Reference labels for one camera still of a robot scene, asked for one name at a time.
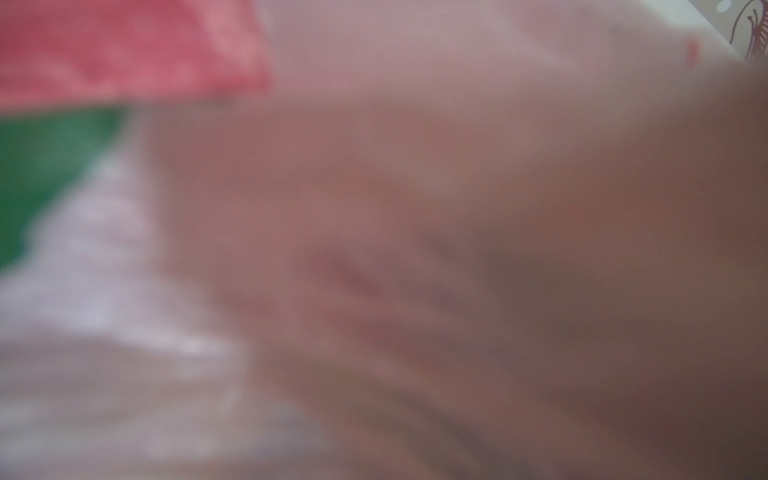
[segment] white oval spot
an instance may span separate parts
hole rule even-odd
[[[728,12],[728,9],[731,8],[731,6],[733,6],[733,2],[731,0],[723,0],[717,4],[717,13]]]

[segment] red package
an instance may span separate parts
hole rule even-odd
[[[0,2],[0,112],[267,85],[249,0]]]

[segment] green patch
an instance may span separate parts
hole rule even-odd
[[[24,253],[38,212],[104,153],[122,116],[94,108],[0,118],[0,269]]]

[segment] human skin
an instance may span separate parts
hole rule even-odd
[[[558,82],[156,111],[174,269],[362,476],[765,475],[765,75]]]

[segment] small orange-red spot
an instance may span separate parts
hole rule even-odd
[[[701,59],[701,42],[698,38],[691,38],[688,40],[686,46],[686,58],[685,67],[690,70],[699,64]]]

